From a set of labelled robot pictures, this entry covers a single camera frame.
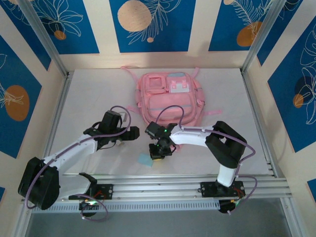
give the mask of white mat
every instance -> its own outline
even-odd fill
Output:
[[[141,76],[148,72],[187,72],[193,69],[133,69]],[[241,134],[257,154],[246,160],[240,174],[268,174],[268,167],[256,130],[250,104],[239,69],[201,69],[198,76],[206,96],[206,110],[222,110],[221,115],[206,116],[202,125],[214,125],[222,120]],[[134,104],[135,83],[130,74],[121,69],[76,70],[62,112],[52,152],[57,152],[78,139],[84,130],[102,119],[114,105]],[[90,174],[218,174],[219,163],[209,151],[200,146],[185,145],[181,151],[164,160],[155,161],[152,167],[137,162],[140,153],[149,154],[152,143],[145,134],[146,125],[134,113],[132,126],[140,128],[140,137],[94,153],[78,162],[68,173]]]

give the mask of cream wall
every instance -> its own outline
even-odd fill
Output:
[[[0,22],[0,35],[42,85],[17,159],[0,152],[0,187],[5,188],[0,203],[0,236],[6,237],[10,235],[18,214],[21,196],[17,190],[26,163],[34,156],[40,158],[43,153],[63,78],[54,63],[48,72],[45,70],[1,7]]]
[[[100,54],[61,55],[66,67],[240,68],[248,51],[208,52],[222,0],[196,0],[188,52],[120,53],[108,0],[83,0]]]
[[[294,153],[267,81],[313,20],[315,13],[315,0],[303,0],[263,66],[260,67],[256,59],[248,71],[278,164],[288,180],[310,236],[316,233],[316,203],[306,182],[316,178],[316,143]]]

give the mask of metal corner post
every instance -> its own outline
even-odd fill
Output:
[[[263,21],[255,40],[253,41],[249,53],[241,67],[241,74],[244,74],[252,63],[253,59],[257,56],[262,44],[266,40],[273,24],[275,23],[279,13],[281,12],[286,0],[271,0],[273,4],[267,13],[266,18]]]
[[[29,0],[17,0],[18,5],[24,14],[25,18],[28,20],[29,24],[31,25],[33,31],[39,38],[40,42],[42,43],[43,47],[47,51],[48,55],[54,62],[60,73],[67,78],[68,71],[62,62],[61,58],[59,57],[59,53],[53,44],[50,36],[48,35],[44,25],[40,21],[37,13],[35,12],[31,2]]]

